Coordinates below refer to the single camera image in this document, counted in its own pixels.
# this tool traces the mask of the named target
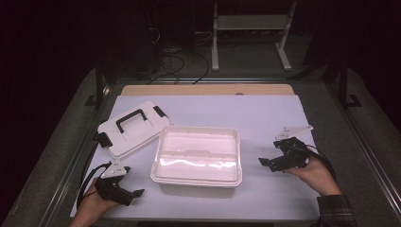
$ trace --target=hand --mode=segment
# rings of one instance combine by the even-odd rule
[[[284,172],[298,176],[322,196],[341,195],[340,188],[330,172],[321,161],[314,157],[309,156],[306,167],[294,167]]]
[[[105,201],[101,199],[101,197],[96,193],[96,181],[97,178],[94,178],[91,186],[86,191],[70,227],[91,226],[101,218],[104,213],[120,204],[115,201]]]

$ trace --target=white plastic container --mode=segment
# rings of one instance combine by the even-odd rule
[[[235,130],[165,127],[150,177],[156,183],[237,187],[242,182]]]
[[[109,148],[114,159],[124,159],[155,139],[171,125],[163,111],[151,101],[129,109],[102,123],[96,140]]]

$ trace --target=white plastic tray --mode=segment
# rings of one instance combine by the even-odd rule
[[[237,187],[239,135],[232,129],[165,127],[150,177],[156,183]]]

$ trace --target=white lid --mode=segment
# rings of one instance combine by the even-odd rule
[[[156,138],[170,124],[163,111],[147,101],[104,122],[97,132],[107,135],[104,137],[110,142],[107,147],[114,159],[122,159]]]

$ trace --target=white paper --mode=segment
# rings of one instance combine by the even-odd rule
[[[258,158],[282,156],[275,135],[284,127],[308,126],[297,96],[119,96],[110,117],[144,102],[158,105],[175,126],[236,129],[241,138],[243,181],[236,189],[158,185],[150,178],[157,140],[123,161],[131,171],[120,186],[145,189],[130,206],[108,212],[108,218],[212,219],[276,221],[316,219],[318,193],[297,177],[270,172]],[[311,132],[297,136],[314,146]],[[112,160],[98,147],[89,170]]]

